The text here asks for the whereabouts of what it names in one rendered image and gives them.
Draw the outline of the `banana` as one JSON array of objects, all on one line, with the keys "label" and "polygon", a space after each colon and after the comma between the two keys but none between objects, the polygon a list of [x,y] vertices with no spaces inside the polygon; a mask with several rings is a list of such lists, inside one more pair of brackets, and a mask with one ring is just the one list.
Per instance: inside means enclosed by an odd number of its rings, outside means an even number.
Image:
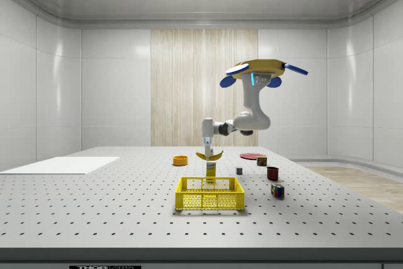
[{"label": "banana", "polygon": [[203,160],[206,160],[206,161],[216,161],[216,160],[218,160],[218,159],[220,159],[220,158],[222,157],[222,154],[223,154],[223,151],[221,151],[221,152],[218,153],[218,154],[210,155],[209,157],[206,157],[206,155],[204,155],[204,154],[202,154],[202,153],[200,153],[200,152],[196,152],[196,155],[197,155],[199,158],[201,158],[201,159],[203,159]]}]

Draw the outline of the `red plate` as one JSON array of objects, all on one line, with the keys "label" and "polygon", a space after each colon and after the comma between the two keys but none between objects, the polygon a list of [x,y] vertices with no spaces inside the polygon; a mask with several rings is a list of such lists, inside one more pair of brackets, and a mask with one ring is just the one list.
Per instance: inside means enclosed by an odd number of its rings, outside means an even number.
[{"label": "red plate", "polygon": [[243,159],[247,160],[252,160],[255,161],[258,157],[266,157],[265,154],[259,154],[259,153],[242,153],[239,155]]}]

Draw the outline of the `yellow basket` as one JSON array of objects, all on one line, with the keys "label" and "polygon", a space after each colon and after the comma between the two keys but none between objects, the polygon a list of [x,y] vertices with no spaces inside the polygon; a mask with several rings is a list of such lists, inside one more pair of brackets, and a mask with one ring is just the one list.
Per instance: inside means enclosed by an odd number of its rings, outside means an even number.
[{"label": "yellow basket", "polygon": [[244,190],[235,177],[182,176],[176,209],[244,209]]}]

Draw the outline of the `drone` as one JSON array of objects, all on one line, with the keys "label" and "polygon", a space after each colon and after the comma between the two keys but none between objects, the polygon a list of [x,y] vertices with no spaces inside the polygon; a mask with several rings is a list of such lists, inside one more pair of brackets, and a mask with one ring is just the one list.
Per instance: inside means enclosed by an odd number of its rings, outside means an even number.
[{"label": "drone", "polygon": [[234,67],[227,69],[225,72],[227,76],[221,80],[220,86],[222,88],[232,86],[237,79],[241,78],[243,74],[272,73],[273,76],[267,87],[277,88],[282,83],[280,76],[285,72],[285,69],[289,69],[303,75],[308,74],[308,72],[303,69],[276,59],[254,59],[240,62]]}]

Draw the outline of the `white board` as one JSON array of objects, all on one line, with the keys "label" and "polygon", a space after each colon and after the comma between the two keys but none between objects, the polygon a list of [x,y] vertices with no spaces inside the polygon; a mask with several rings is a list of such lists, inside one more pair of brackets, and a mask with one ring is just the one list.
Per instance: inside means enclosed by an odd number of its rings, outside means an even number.
[{"label": "white board", "polygon": [[0,175],[87,175],[119,157],[54,157],[0,172]]}]

